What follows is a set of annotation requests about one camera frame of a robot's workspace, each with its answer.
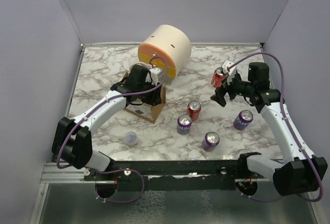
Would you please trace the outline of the brown canvas bag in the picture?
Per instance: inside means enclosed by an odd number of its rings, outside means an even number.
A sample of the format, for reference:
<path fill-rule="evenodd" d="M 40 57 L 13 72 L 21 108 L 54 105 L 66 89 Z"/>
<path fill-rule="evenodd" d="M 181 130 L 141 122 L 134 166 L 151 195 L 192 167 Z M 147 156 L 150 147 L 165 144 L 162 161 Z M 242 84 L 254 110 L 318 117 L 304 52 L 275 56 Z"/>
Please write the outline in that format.
<path fill-rule="evenodd" d="M 119 83 L 118 90 L 121 93 L 138 92 L 138 95 L 128 96 L 126 98 L 127 105 L 125 111 L 150 123 L 155 123 L 166 101 L 166 88 L 164 86 L 161 87 L 161 104 L 145 104 L 141 100 L 142 92 L 150 90 L 154 86 L 151 83 L 143 81 L 142 76 L 145 76 L 145 74 L 139 71 L 126 72 Z"/>

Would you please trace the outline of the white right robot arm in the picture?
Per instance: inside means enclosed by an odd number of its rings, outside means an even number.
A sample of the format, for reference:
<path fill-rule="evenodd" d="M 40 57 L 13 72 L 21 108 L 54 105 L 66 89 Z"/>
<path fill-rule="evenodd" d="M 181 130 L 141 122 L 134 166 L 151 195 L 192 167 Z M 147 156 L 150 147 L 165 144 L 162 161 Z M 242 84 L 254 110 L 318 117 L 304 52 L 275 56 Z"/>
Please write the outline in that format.
<path fill-rule="evenodd" d="M 276 162 L 258 152 L 241 154 L 237 172 L 242 178 L 257 173 L 273 182 L 281 196 L 319 191 L 323 196 L 322 179 L 327 170 L 323 157 L 316 157 L 297 131 L 284 104 L 281 92 L 270 87 L 269 67 L 264 62 L 249 64 L 248 80 L 243 81 L 231 61 L 220 67 L 225 79 L 211 97 L 221 106 L 240 95 L 254 106 L 270 127 L 280 148 L 283 162 Z"/>

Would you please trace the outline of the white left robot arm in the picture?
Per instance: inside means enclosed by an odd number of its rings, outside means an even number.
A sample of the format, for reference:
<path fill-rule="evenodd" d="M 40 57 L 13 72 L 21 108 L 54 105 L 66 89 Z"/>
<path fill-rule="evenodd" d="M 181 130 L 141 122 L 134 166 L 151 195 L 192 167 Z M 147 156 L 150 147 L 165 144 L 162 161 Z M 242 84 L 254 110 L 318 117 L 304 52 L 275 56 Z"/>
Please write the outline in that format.
<path fill-rule="evenodd" d="M 89 168 L 103 180 L 113 176 L 112 159 L 93 150 L 92 137 L 114 114 L 140 99 L 155 106 L 161 103 L 161 86 L 166 70 L 148 65 L 133 65 L 129 74 L 113 84 L 106 95 L 89 110 L 70 119 L 63 117 L 57 124 L 52 153 L 57 167 L 63 160 L 76 169 Z"/>

